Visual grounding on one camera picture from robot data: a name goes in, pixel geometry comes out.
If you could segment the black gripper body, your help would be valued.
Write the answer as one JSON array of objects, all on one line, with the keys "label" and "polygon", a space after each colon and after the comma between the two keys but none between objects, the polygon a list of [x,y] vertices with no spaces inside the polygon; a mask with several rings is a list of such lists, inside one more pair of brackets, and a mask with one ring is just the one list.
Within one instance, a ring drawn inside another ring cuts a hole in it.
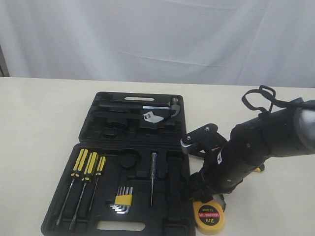
[{"label": "black gripper body", "polygon": [[198,172],[198,187],[207,196],[232,192],[266,159],[264,144],[207,145],[202,149],[207,156]]}]

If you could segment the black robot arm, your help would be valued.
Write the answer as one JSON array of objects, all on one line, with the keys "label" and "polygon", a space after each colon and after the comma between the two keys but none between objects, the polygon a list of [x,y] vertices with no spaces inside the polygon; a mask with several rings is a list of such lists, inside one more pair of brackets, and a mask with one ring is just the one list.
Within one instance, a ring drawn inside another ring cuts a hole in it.
[{"label": "black robot arm", "polygon": [[203,150],[202,168],[189,177],[184,199],[203,203],[214,195],[229,194],[244,178],[271,157],[290,157],[315,152],[315,102],[297,99],[290,106],[236,125],[230,139],[209,123],[188,134],[193,154]]}]

